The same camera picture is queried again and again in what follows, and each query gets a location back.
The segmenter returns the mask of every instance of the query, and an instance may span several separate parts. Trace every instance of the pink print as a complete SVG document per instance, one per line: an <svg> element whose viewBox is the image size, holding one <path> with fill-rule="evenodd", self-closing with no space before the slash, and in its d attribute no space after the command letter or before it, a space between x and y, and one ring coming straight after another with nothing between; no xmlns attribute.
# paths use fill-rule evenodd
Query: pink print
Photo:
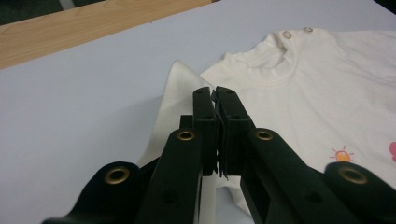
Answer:
<svg viewBox="0 0 396 224"><path fill-rule="evenodd" d="M390 151L390 154L392 154L392 156L393 156L392 157L393 161L396 162L396 142L390 143L389 151Z"/></svg>

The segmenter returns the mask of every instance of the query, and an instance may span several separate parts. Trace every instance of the black plastic part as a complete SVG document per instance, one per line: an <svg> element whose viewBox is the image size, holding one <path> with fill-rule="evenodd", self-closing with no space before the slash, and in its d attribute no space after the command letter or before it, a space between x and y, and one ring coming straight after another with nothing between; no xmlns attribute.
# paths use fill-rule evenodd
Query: black plastic part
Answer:
<svg viewBox="0 0 396 224"><path fill-rule="evenodd" d="M396 191L370 171L334 162L326 167L323 180L362 223L396 223Z"/></svg>
<svg viewBox="0 0 396 224"><path fill-rule="evenodd" d="M194 129L170 134L135 223L197 223L202 178L202 136Z"/></svg>
<svg viewBox="0 0 396 224"><path fill-rule="evenodd" d="M129 172L119 184L108 184L105 176L115 168ZM144 189L139 185L139 168L129 162L113 162L100 169L81 192L65 217L50 218L44 224L116 224L134 220Z"/></svg>
<svg viewBox="0 0 396 224"><path fill-rule="evenodd" d="M396 5L394 1L391 0L375 0L379 5L386 8L387 10L391 11L393 14L396 15Z"/></svg>
<svg viewBox="0 0 396 224"><path fill-rule="evenodd" d="M193 128L203 136L203 175L212 175L217 171L218 129L215 109L210 98L210 89L203 87L194 91L193 100Z"/></svg>
<svg viewBox="0 0 396 224"><path fill-rule="evenodd" d="M182 115L182 116L180 116L180 124L179 124L178 128L179 129L193 128L192 115Z"/></svg>
<svg viewBox="0 0 396 224"><path fill-rule="evenodd" d="M277 133L252 130L246 149L270 195L267 223L360 223Z"/></svg>
<svg viewBox="0 0 396 224"><path fill-rule="evenodd" d="M242 143L246 133L255 128L254 123L235 91L217 87L212 99L219 120L220 172L241 175L246 154Z"/></svg>
<svg viewBox="0 0 396 224"><path fill-rule="evenodd" d="M270 196L249 162L245 163L240 184L254 223L266 223L270 208Z"/></svg>

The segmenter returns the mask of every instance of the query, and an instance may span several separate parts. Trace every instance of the white table surface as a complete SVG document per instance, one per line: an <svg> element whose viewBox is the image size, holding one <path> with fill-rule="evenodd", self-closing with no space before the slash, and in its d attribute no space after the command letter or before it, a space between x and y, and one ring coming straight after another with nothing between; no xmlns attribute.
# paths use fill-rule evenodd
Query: white table surface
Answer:
<svg viewBox="0 0 396 224"><path fill-rule="evenodd" d="M372 0L222 0L1 70L0 223L63 216L102 166L136 162L173 61L200 73L305 26L396 30L396 16ZM218 223L253 223L218 199Z"/></svg>

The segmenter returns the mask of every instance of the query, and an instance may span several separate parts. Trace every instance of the white fabric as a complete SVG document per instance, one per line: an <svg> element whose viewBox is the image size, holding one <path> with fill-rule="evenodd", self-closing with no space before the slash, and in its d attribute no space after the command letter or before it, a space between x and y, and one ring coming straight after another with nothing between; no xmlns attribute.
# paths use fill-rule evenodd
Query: white fabric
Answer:
<svg viewBox="0 0 396 224"><path fill-rule="evenodd" d="M228 53L201 77L176 62L140 164L160 156L179 116L192 113L194 90L223 86L237 92L257 127L278 132L309 166L323 171L333 161L355 162L396 188L395 52L396 32L304 29ZM218 179L217 187L229 187L248 212L238 177ZM209 192L206 205L215 200Z"/></svg>

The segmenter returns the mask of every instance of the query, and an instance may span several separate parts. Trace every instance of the wooden surface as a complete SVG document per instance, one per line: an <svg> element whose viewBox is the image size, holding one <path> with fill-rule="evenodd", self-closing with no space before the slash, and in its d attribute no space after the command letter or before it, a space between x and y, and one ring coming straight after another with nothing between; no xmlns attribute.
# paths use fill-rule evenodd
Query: wooden surface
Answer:
<svg viewBox="0 0 396 224"><path fill-rule="evenodd" d="M200 7L210 0L107 0L0 26L0 69Z"/></svg>

